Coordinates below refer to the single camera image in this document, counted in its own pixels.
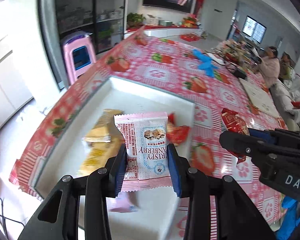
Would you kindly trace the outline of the right hand blue glove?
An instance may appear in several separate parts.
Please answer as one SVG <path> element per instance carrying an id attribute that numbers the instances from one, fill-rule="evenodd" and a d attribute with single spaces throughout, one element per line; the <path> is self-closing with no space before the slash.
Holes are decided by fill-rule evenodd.
<path id="1" fill-rule="evenodd" d="M 300 202 L 285 196 L 281 206 L 287 210 L 276 239 L 300 239 Z"/>

